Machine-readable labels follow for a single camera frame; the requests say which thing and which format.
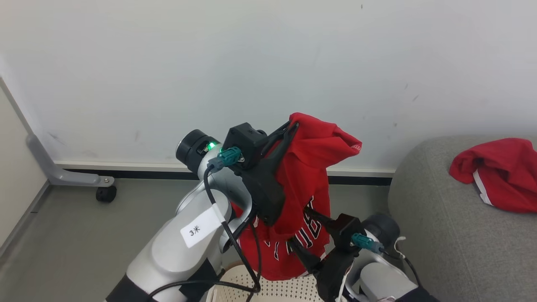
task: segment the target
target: caster wheel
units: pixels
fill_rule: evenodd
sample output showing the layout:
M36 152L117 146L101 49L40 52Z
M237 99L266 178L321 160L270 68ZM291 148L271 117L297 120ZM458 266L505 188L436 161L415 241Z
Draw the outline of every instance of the caster wheel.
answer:
M118 189L111 185L106 188L97 188L97 192L95 193L95 198L103 203L111 203L114 198L115 194L118 192Z

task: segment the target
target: metal stand leg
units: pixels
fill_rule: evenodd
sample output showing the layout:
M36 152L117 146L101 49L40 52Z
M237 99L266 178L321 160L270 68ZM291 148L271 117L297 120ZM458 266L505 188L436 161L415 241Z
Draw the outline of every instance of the metal stand leg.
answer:
M98 187L109 187L114 184L114 178L110 176L71 172L58 167L35 134L28 135L26 144L51 184Z

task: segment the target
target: white wall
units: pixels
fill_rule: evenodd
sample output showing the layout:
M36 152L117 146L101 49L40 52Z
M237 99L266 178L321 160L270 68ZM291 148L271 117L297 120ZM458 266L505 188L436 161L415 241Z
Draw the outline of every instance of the white wall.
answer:
M191 129L302 111L364 142L341 169L394 169L426 138L537 126L535 1L2 6L0 54L56 160L177 163Z

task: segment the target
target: cable connector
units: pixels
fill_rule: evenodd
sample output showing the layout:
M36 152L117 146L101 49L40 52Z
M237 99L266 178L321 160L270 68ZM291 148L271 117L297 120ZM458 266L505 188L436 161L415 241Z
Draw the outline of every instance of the cable connector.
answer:
M237 147L231 147L224 151L220 151L216 157L213 157L207 162L207 167L213 166L212 173L222 170L224 167L231 166L241 158L241 150Z
M362 249L370 250L375 254L382 254L382 252L384 251L384 245L382 245L382 243L376 242L373 239L362 234L354 233L351 237L351 240L351 242L355 246Z

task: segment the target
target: wall baseboard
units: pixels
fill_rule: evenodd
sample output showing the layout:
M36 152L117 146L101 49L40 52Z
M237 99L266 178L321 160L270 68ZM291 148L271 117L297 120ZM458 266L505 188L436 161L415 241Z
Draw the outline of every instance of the wall baseboard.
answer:
M190 172L183 164L174 163L124 163L124 162L86 162L86 161L54 161L63 169L74 170L112 170L112 171L145 171L145 172ZM392 178L395 169L361 169L329 167L329 176L343 177L383 177Z

